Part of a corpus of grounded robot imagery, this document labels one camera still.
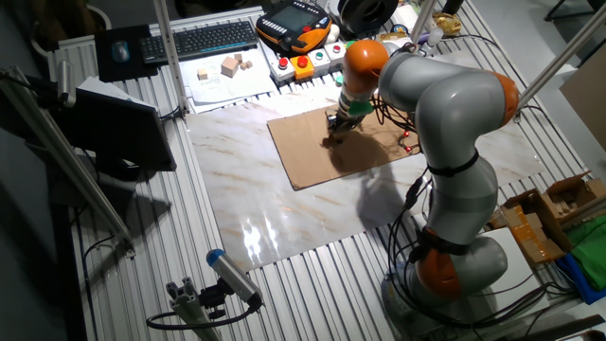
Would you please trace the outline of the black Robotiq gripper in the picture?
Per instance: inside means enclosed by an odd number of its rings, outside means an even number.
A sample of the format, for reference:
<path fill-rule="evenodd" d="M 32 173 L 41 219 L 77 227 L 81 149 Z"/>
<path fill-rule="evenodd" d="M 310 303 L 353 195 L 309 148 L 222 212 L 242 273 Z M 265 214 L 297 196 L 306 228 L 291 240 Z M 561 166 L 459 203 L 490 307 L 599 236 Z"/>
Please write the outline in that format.
<path fill-rule="evenodd" d="M 330 138 L 347 138 L 350 131 L 359 125 L 364 116 L 349 117 L 348 115 L 337 110 L 334 114 L 330 114 L 330 121 L 327 122 L 327 130 Z"/>

